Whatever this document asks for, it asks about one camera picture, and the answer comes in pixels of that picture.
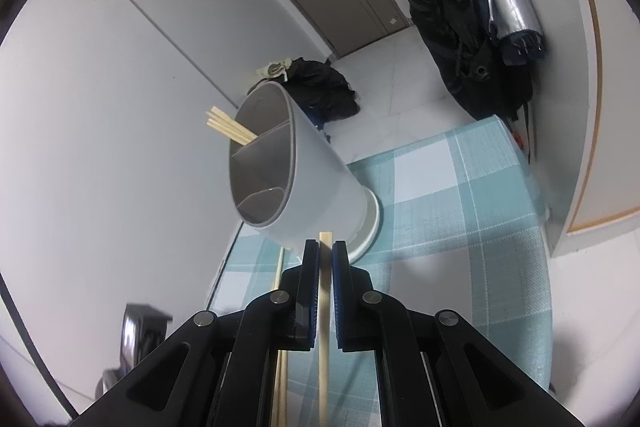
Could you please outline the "teal plaid tablecloth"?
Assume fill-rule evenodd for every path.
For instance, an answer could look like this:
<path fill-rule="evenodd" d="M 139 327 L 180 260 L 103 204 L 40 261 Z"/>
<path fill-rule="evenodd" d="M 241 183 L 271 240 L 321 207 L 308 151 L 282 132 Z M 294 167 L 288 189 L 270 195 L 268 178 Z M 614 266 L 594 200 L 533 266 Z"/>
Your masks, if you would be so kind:
<path fill-rule="evenodd" d="M 453 309 L 548 389 L 552 304 L 544 203 L 498 118 L 350 164 L 378 196 L 381 228 L 356 265 L 409 310 Z M 214 292 L 218 315 L 272 287 L 280 247 L 241 225 Z M 372 352 L 336 347 L 331 317 L 329 426 L 381 426 Z M 317 351 L 288 355 L 287 426 L 319 426 Z"/>

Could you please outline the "white divided utensil holder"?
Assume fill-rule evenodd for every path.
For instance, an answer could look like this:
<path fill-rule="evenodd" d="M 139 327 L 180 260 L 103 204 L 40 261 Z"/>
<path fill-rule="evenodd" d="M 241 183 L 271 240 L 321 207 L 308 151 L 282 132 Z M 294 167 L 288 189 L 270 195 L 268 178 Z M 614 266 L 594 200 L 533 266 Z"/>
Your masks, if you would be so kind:
<path fill-rule="evenodd" d="M 330 232 L 357 262 L 381 225 L 380 199 L 361 184 L 280 83 L 242 103 L 236 120 L 256 138 L 229 147 L 232 199 L 241 219 L 299 256 L 308 239 Z"/>

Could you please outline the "black bag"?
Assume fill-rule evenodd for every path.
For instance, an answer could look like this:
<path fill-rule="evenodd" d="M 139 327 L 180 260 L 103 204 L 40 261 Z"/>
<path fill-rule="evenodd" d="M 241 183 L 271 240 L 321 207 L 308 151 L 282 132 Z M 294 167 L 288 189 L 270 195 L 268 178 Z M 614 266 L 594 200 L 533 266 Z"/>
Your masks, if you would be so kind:
<path fill-rule="evenodd" d="M 315 124 L 347 119 L 360 112 L 356 92 L 326 63 L 296 58 L 288 68 L 284 87 Z"/>

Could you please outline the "black hanging coat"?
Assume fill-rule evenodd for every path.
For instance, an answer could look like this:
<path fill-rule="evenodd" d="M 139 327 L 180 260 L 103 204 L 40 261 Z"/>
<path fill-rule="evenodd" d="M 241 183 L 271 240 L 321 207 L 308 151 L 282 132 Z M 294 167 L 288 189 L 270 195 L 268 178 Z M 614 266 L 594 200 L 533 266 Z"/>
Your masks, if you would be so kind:
<path fill-rule="evenodd" d="M 476 120 L 517 120 L 533 95 L 533 67 L 506 65 L 480 26 L 472 0 L 408 0 L 413 23 L 442 82 Z"/>

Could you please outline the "bamboo chopstick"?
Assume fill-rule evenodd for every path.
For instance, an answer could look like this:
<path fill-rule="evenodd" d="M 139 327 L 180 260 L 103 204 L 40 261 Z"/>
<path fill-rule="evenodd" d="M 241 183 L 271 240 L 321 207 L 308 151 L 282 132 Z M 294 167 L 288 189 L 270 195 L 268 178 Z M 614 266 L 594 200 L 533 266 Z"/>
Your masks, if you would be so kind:
<path fill-rule="evenodd" d="M 257 139 L 257 135 L 253 131 L 244 127 L 216 106 L 209 109 L 206 115 L 206 124 L 209 128 L 218 131 L 236 144 L 244 146 Z"/>
<path fill-rule="evenodd" d="M 319 233 L 319 298 L 318 298 L 318 412 L 319 425 L 329 425 L 329 369 L 330 369 L 330 322 L 331 322 L 331 283 L 332 283 L 332 244 L 331 232 Z"/>
<path fill-rule="evenodd" d="M 280 287 L 284 254 L 285 254 L 285 249 L 281 247 L 279 251 L 279 256 L 278 256 L 276 274 L 274 274 L 273 282 L 271 285 L 272 291 L 275 291 Z M 281 365 L 281 352 L 278 351 L 276 373 L 274 373 L 274 385 L 273 385 L 272 407 L 271 407 L 271 417 L 270 417 L 271 427 L 279 426 L 280 365 Z"/>

